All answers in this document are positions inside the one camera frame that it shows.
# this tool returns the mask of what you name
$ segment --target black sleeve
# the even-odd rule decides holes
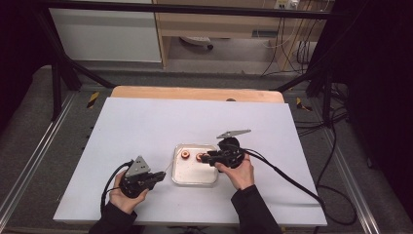
[[[282,234],[255,185],[238,190],[231,202],[240,219],[241,234]]]
[[[122,234],[133,225],[136,213],[126,214],[108,202],[100,220],[89,230],[90,234]]]

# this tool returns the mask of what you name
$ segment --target white table surface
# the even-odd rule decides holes
[[[251,133],[237,136],[241,147],[260,152],[317,193],[287,104],[109,97],[54,220],[66,223],[99,220],[100,196],[107,180],[120,165],[138,155],[156,173],[167,168],[177,144],[216,145],[217,136],[244,129],[250,129]],[[326,225],[315,199],[261,161],[251,158],[251,163],[255,183],[279,225]],[[164,181],[157,183],[146,200],[135,208],[135,223],[236,225],[239,220],[230,201],[235,191],[224,174],[219,174],[212,187],[178,186],[172,181],[169,168]]]

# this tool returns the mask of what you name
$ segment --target power outlet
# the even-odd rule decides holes
[[[300,0],[277,0],[274,9],[297,10]]]

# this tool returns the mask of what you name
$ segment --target hand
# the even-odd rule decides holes
[[[221,163],[215,163],[215,168],[226,174],[236,189],[244,190],[254,184],[254,167],[249,154],[244,155],[243,162],[235,169],[227,168]]]
[[[117,189],[113,189],[110,191],[109,198],[110,198],[110,202],[113,205],[115,205],[117,208],[119,208],[124,213],[130,215],[133,212],[134,207],[136,207],[137,204],[145,200],[146,194],[148,193],[149,189],[143,190],[143,192],[141,192],[137,198],[127,197],[122,192],[122,190],[119,188],[119,183],[121,182],[121,178],[125,172],[126,171],[123,171],[116,175],[115,184],[113,185],[113,188],[117,188]]]

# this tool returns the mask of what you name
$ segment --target small container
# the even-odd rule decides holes
[[[189,157],[181,157],[183,151]],[[172,180],[183,186],[212,186],[218,178],[218,170],[209,164],[197,161],[197,154],[216,150],[209,144],[178,144],[173,154]]]

